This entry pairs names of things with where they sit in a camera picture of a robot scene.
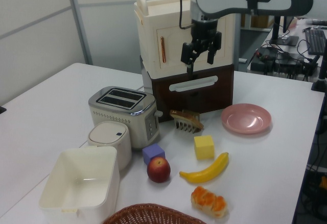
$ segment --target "banana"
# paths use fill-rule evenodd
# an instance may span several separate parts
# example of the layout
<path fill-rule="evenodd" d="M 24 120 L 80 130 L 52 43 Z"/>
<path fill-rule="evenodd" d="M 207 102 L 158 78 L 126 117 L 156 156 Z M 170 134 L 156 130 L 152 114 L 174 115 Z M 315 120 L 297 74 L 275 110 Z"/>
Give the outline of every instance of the banana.
<path fill-rule="evenodd" d="M 208 168 L 198 171 L 186 173 L 179 172 L 179 175 L 191 183 L 202 183 L 217 177 L 228 164 L 228 153 L 222 153 Z"/>

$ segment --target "computer keyboard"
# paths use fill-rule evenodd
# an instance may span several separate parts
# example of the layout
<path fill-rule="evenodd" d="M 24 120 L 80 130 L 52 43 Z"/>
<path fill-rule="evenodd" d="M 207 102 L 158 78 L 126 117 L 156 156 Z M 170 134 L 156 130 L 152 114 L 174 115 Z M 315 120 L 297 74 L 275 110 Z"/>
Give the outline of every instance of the computer keyboard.
<path fill-rule="evenodd" d="M 323 55 L 326 44 L 326 36 L 323 30 L 306 29 L 305 34 L 309 55 Z"/>

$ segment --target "red apple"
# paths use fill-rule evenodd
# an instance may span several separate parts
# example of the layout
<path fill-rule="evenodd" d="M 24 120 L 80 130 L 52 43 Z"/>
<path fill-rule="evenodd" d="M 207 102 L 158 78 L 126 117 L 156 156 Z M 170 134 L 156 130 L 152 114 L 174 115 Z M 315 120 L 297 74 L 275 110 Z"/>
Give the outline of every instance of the red apple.
<path fill-rule="evenodd" d="M 170 165 L 167 159 L 163 157 L 153 158 L 148 164 L 147 173 L 150 180 L 156 183 L 162 183 L 168 180 L 170 176 Z"/>

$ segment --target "wicker basket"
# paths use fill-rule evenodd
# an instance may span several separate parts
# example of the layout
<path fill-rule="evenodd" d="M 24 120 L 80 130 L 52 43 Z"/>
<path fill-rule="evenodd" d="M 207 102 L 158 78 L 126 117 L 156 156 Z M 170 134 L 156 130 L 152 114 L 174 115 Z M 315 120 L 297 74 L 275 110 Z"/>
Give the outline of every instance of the wicker basket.
<path fill-rule="evenodd" d="M 177 210 L 157 204 L 137 204 L 126 207 L 104 224 L 205 224 L 203 221 Z"/>

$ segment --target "yellow cube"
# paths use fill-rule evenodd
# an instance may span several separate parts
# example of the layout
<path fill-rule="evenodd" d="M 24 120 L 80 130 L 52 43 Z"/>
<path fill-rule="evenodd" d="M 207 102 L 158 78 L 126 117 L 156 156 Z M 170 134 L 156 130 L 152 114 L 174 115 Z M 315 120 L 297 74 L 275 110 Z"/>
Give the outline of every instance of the yellow cube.
<path fill-rule="evenodd" d="M 197 159 L 214 158 L 215 145 L 212 136 L 195 136 L 194 151 Z"/>

